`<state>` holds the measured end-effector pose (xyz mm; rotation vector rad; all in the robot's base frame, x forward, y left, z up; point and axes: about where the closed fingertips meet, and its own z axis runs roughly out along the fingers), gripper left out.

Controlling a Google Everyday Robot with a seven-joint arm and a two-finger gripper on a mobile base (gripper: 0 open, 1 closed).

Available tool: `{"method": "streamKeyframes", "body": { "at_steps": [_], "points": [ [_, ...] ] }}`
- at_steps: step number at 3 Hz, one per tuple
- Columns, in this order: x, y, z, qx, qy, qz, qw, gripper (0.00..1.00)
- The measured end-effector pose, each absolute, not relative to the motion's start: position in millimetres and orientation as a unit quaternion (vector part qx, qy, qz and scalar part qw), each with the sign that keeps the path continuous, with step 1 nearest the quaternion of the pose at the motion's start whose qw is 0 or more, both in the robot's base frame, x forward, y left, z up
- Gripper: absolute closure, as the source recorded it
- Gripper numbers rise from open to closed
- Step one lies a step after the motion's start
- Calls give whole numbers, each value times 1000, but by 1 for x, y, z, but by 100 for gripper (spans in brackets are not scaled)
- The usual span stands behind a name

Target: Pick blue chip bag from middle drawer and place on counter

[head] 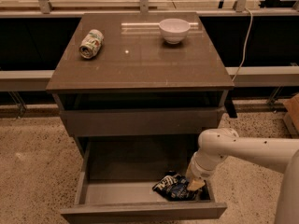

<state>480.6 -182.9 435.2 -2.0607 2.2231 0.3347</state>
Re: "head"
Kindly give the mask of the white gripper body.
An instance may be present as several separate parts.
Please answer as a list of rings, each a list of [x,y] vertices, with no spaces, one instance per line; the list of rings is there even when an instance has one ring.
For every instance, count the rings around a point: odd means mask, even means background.
[[[215,162],[202,151],[196,151],[190,161],[192,174],[197,178],[209,179],[215,172]]]

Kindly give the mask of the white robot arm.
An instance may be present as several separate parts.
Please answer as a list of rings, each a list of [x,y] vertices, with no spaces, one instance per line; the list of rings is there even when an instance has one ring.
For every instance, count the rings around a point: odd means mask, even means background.
[[[283,174],[274,224],[299,224],[299,140],[240,137],[236,130],[204,130],[186,171],[187,190],[204,186],[228,156]]]

